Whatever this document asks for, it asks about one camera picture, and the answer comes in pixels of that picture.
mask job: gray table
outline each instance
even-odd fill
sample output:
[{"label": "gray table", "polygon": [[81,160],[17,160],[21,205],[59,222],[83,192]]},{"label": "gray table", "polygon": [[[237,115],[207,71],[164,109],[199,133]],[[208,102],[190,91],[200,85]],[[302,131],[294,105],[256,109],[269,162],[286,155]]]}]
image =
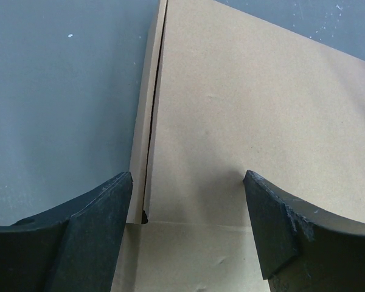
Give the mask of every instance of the gray table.
[{"label": "gray table", "polygon": [[[365,0],[220,2],[365,60]],[[0,224],[128,170],[156,5],[0,1]]]}]

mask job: brown cardboard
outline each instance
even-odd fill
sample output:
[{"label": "brown cardboard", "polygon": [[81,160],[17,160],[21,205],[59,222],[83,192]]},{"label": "brown cardboard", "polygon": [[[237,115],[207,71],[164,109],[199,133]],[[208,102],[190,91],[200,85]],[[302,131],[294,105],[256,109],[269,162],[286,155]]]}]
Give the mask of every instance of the brown cardboard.
[{"label": "brown cardboard", "polygon": [[365,222],[365,62],[215,1],[169,0],[150,221],[249,226],[252,169]]},{"label": "brown cardboard", "polygon": [[112,291],[268,292],[247,169],[365,222],[365,62],[211,0],[168,0],[158,62],[137,121],[150,222],[125,232]]},{"label": "brown cardboard", "polygon": [[144,206],[145,178],[147,169],[148,145],[150,138],[151,111],[158,69],[167,0],[160,0],[158,11],[151,22],[147,37],[144,70],[134,129],[131,151],[130,172],[133,176],[133,195],[128,210],[128,223],[141,223]]}]

